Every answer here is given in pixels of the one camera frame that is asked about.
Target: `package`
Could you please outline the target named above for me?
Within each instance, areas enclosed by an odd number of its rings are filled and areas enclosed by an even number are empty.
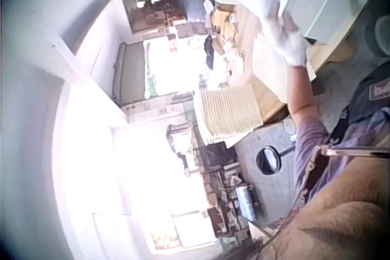
[[[220,10],[216,8],[211,15],[211,23],[213,26],[222,27],[224,23],[229,19],[230,12]]]
[[[207,194],[207,201],[211,206],[218,206],[218,199],[215,193]]]

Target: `black round object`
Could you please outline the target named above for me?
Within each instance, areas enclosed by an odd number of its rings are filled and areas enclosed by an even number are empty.
[[[282,167],[282,160],[275,147],[266,146],[256,156],[257,167],[265,175],[276,174]]]

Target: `purple sleeve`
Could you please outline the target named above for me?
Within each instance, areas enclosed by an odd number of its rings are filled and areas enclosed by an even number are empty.
[[[298,191],[305,176],[306,166],[315,146],[325,144],[328,131],[319,120],[302,121],[297,129],[297,145],[294,160],[294,187]]]

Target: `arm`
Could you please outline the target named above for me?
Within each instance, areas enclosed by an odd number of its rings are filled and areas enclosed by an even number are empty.
[[[306,69],[305,41],[291,15],[284,11],[279,17],[279,0],[261,0],[261,23],[266,39],[288,64],[288,110],[298,125],[319,118]]]
[[[302,121],[319,119],[306,67],[289,66],[287,76],[288,111],[294,123],[298,127]]]

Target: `person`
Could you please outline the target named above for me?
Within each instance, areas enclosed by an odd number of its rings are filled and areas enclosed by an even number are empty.
[[[329,134],[314,103],[305,41],[288,12],[279,17],[279,8],[279,0],[261,0],[261,23],[288,64],[288,109],[297,126],[294,182],[306,204],[262,248],[237,248],[217,259],[387,259],[390,63],[361,82]],[[386,151],[383,157],[320,160],[313,154],[321,145]]]

